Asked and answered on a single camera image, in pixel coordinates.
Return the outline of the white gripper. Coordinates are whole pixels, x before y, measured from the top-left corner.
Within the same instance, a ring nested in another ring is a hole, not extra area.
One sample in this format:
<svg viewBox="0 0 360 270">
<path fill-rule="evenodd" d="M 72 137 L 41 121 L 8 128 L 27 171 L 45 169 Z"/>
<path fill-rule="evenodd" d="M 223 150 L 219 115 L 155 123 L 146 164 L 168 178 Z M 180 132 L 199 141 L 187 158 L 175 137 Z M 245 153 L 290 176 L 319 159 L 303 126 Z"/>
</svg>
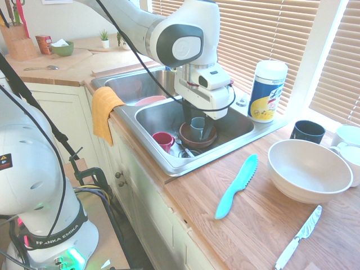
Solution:
<svg viewBox="0 0 360 270">
<path fill-rule="evenodd" d="M 197 107 L 206 115 L 201 140 L 209 137 L 215 120 L 226 116 L 228 109 L 225 108 L 232 101 L 232 94 L 226 87 L 208 90 L 202 86 L 192 87 L 182 78 L 175 78 L 175 92 L 183 97 L 182 110 L 185 123 L 191 125 L 192 109 Z"/>
</svg>

